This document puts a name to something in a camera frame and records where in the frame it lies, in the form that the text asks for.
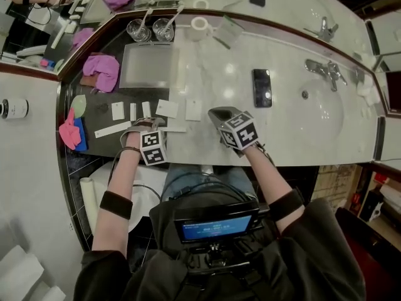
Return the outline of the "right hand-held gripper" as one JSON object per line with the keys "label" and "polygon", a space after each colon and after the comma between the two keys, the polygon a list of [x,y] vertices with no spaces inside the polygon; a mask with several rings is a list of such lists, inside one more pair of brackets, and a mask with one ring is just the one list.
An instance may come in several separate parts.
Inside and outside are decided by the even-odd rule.
{"label": "right hand-held gripper", "polygon": [[[254,118],[247,111],[242,112],[236,107],[215,107],[208,111],[208,116],[223,143],[232,149],[242,151],[259,139]],[[225,117],[232,118],[225,122]]]}

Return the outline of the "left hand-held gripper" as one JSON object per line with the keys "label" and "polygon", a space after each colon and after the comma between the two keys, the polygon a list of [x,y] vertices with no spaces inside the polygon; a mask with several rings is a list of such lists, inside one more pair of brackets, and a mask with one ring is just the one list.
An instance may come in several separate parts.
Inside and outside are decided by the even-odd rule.
{"label": "left hand-held gripper", "polygon": [[123,148],[127,145],[129,134],[139,134],[138,147],[132,146],[140,151],[142,159],[147,166],[159,165],[167,162],[164,133],[154,127],[164,126],[165,120],[160,117],[141,118],[132,123],[120,137]]}

